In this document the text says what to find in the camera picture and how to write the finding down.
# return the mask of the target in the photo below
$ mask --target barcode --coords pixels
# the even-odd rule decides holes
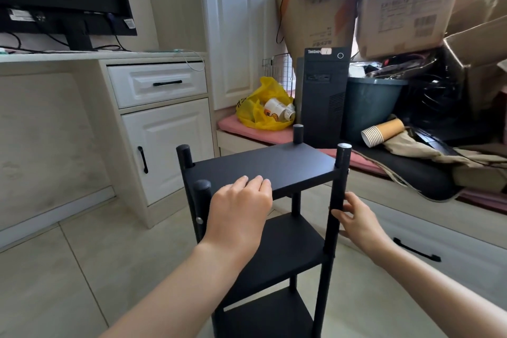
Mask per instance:
[[[415,37],[416,38],[423,38],[425,36],[431,36],[432,34],[433,34],[433,27],[415,30]]]
[[[423,26],[434,26],[436,23],[436,15],[422,16],[418,17],[414,21],[414,27],[423,27]]]

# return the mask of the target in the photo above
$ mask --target stack of paper cups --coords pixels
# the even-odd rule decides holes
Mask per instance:
[[[361,136],[368,147],[375,147],[401,134],[404,130],[405,125],[403,122],[399,119],[393,119],[361,131]]]

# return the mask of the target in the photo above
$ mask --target baseboard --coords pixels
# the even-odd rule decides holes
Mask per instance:
[[[0,231],[0,249],[115,196],[112,187],[86,195]]]

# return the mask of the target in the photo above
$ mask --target tile floor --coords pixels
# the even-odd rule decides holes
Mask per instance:
[[[188,210],[151,230],[118,200],[63,221],[0,253],[0,337],[97,337],[179,265],[194,245]],[[319,275],[316,267],[298,279],[298,290],[312,314]],[[322,336],[444,335],[383,270],[339,245]],[[199,337],[212,337],[210,322]]]

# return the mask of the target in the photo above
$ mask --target white wardrobe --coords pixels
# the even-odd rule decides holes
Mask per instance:
[[[152,7],[161,49],[208,52],[215,110],[248,96],[262,59],[285,52],[276,43],[275,0],[152,0]]]

